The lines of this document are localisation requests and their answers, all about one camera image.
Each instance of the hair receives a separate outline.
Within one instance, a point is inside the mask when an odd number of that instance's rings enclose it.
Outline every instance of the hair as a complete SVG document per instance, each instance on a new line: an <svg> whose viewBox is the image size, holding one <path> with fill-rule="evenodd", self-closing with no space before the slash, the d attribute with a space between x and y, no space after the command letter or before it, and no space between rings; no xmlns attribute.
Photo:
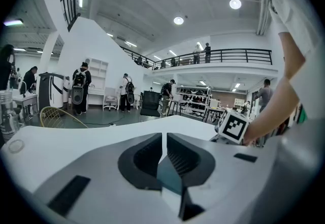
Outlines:
<svg viewBox="0 0 325 224"><path fill-rule="evenodd" d="M264 81L264 84L265 84L265 85L271 85L271 82L270 82L269 79L266 79L266 80Z"/></svg>

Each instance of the desk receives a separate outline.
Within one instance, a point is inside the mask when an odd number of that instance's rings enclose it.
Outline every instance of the desk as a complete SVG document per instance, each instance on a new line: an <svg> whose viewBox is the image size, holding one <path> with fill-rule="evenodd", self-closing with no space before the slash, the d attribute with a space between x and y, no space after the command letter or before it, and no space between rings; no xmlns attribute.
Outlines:
<svg viewBox="0 0 325 224"><path fill-rule="evenodd" d="M50 176L84 153L141 135L162 133L162 161L167 155L167 132L201 140L210 140L215 136L213 125L182 116L95 129L26 126L10 140L20 139L25 147L19 153L12 154L8 150L11 142L8 142L1 148L1 155L14 181L33 193Z"/></svg>

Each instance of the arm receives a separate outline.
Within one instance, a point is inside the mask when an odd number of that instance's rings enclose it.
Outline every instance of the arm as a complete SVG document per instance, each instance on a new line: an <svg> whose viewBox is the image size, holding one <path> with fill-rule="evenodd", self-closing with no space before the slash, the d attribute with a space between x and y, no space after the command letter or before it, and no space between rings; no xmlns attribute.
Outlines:
<svg viewBox="0 0 325 224"><path fill-rule="evenodd" d="M281 39L285 68L272 98L261 114L247 128L245 143L249 143L282 124L297 106L299 99L289 80L305 62L299 48L290 33L279 33Z"/></svg>

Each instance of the glass bottle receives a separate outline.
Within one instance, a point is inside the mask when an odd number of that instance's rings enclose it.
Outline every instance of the glass bottle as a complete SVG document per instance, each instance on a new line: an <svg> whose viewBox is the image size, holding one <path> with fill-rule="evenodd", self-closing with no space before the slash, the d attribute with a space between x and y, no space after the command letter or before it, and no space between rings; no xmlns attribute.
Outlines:
<svg viewBox="0 0 325 224"><path fill-rule="evenodd" d="M19 130L18 116L14 111L12 103L12 92L9 90L0 90L1 105L1 132L4 141L7 143Z"/></svg>

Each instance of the black slot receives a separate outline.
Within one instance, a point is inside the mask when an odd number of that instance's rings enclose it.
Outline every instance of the black slot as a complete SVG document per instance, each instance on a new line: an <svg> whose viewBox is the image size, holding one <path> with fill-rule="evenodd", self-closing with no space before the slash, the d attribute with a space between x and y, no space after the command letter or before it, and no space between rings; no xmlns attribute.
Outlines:
<svg viewBox="0 0 325 224"><path fill-rule="evenodd" d="M61 216L66 216L90 179L84 176L75 176L48 204L48 207Z"/></svg>
<svg viewBox="0 0 325 224"><path fill-rule="evenodd" d="M234 155L234 157L236 157L238 159L241 159L241 160L244 160L244 161L251 162L251 163L255 163L255 161L257 160L256 156L247 155L247 154L243 154L243 153L236 153Z"/></svg>

